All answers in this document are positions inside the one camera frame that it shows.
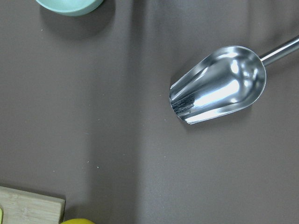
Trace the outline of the steel scoop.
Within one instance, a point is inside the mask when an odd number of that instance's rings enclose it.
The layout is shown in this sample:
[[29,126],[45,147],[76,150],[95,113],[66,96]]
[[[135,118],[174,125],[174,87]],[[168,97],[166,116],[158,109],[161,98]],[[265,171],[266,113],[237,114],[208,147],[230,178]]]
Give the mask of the steel scoop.
[[298,37],[262,56],[244,46],[217,49],[170,87],[170,105],[190,125],[245,109],[265,89],[266,66],[298,49]]

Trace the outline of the yellow lemon near scoop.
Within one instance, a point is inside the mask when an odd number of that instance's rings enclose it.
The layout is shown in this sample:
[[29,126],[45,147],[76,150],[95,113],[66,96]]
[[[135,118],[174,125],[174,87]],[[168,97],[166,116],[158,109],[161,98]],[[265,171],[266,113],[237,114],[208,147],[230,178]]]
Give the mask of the yellow lemon near scoop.
[[74,218],[74,219],[63,221],[61,224],[95,224],[95,223],[85,218]]

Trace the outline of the mint green bowl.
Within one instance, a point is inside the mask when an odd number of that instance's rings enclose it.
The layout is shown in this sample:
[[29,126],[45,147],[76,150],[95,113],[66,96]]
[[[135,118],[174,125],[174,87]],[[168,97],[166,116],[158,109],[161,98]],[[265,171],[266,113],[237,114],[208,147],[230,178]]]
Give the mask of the mint green bowl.
[[97,9],[103,0],[36,0],[36,2],[54,13],[66,16],[82,16]]

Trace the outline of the bamboo cutting board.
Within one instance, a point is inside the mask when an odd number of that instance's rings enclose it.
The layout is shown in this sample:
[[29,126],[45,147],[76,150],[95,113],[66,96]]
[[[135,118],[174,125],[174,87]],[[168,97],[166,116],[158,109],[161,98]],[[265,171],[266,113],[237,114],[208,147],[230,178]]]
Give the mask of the bamboo cutting board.
[[2,224],[59,224],[65,200],[32,192],[0,188]]

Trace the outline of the yellow plastic knife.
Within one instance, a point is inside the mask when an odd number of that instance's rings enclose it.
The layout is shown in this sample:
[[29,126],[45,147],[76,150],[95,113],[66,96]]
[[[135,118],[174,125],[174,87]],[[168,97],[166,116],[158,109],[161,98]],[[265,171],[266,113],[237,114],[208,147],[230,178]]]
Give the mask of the yellow plastic knife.
[[3,221],[3,210],[0,208],[0,224],[2,224]]

